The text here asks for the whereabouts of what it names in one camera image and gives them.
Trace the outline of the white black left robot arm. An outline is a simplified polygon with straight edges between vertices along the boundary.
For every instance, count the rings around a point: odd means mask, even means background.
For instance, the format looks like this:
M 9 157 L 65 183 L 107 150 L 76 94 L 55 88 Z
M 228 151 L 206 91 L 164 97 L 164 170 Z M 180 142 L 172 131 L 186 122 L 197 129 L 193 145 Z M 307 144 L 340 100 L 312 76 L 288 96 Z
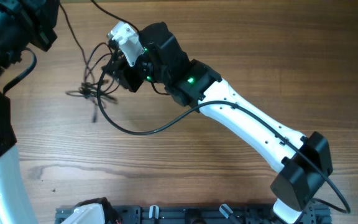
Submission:
M 57 39 L 59 1 L 0 0 L 0 77 L 21 61 L 29 44 L 48 51 Z M 37 223 L 19 166 L 17 139 L 11 125 L 11 101 L 6 93 L 37 64 L 29 67 L 0 89 L 0 223 Z

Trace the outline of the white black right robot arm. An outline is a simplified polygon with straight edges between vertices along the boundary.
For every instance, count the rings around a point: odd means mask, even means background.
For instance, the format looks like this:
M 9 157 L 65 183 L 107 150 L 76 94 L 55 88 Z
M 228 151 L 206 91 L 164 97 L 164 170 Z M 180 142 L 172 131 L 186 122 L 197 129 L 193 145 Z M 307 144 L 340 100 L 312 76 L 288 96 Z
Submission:
M 136 31 L 119 22 L 107 34 L 123 57 L 104 67 L 121 86 L 136 92 L 141 84 L 162 84 L 181 106 L 227 127 L 253 147 L 277 173 L 270 188 L 276 195 L 273 213 L 295 223 L 333 171 L 328 140 L 320 133 L 305 136 L 249 103 L 218 72 L 191 60 L 166 23 Z

